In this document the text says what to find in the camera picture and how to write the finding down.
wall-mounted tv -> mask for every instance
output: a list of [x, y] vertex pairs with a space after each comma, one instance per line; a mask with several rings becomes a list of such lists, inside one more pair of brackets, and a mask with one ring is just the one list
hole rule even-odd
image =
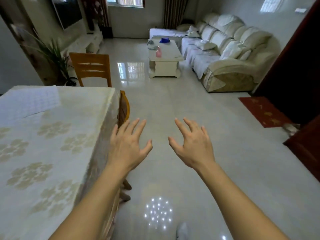
[[51, 0], [63, 29], [82, 19], [77, 0]]

red doormat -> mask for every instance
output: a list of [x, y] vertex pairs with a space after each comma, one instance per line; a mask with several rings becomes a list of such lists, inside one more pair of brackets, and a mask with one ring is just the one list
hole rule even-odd
[[265, 97], [239, 97], [239, 100], [264, 128], [281, 127], [284, 123], [292, 123]]

tablecloth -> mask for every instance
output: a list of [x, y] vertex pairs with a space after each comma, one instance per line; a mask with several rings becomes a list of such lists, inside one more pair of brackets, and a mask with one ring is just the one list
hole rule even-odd
[[48, 239], [106, 165], [117, 123], [115, 89], [58, 92], [61, 106], [38, 122], [0, 128], [1, 240]]

foot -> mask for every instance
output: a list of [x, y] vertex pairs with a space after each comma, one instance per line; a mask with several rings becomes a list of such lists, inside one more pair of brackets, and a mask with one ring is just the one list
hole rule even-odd
[[185, 222], [178, 224], [176, 240], [189, 240], [188, 226]]

tile floor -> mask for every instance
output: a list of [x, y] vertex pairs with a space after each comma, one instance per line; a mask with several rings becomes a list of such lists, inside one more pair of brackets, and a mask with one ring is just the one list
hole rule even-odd
[[[209, 190], [168, 145], [169, 135], [182, 142], [174, 118], [184, 116], [206, 126], [216, 161], [291, 239], [318, 239], [320, 184], [282, 145], [286, 133], [263, 128], [242, 105], [238, 97], [247, 93], [208, 94], [184, 62], [178, 79], [149, 79], [146, 40], [104, 41], [100, 53], [110, 56], [112, 84], [125, 90], [130, 119], [147, 120], [141, 146], [150, 138], [154, 145], [128, 176], [131, 200], [118, 211], [113, 240], [175, 239], [181, 221], [190, 240], [232, 239]], [[84, 85], [107, 82], [90, 78]]]

